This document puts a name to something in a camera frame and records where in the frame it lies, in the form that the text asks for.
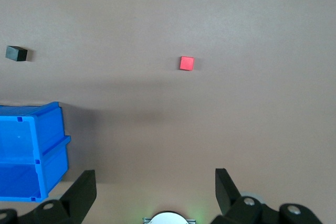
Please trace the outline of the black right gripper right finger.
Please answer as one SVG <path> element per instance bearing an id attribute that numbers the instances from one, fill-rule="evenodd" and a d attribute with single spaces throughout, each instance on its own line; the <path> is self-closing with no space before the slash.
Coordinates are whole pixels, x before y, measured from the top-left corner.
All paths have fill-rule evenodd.
<path id="1" fill-rule="evenodd" d="M 276 211 L 252 196 L 242 196 L 224 168 L 215 170 L 215 195 L 222 214 L 215 217 L 212 223 L 321 223 L 303 205 L 282 204 Z"/>

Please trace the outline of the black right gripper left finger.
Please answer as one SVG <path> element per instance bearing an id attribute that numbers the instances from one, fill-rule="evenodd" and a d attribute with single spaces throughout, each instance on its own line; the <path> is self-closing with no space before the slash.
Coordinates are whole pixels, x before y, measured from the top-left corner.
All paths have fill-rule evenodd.
<path id="1" fill-rule="evenodd" d="M 15 209 L 1 210 L 1 223 L 82 223 L 97 197 L 94 170 L 84 171 L 57 200 L 48 200 L 19 216 Z"/>

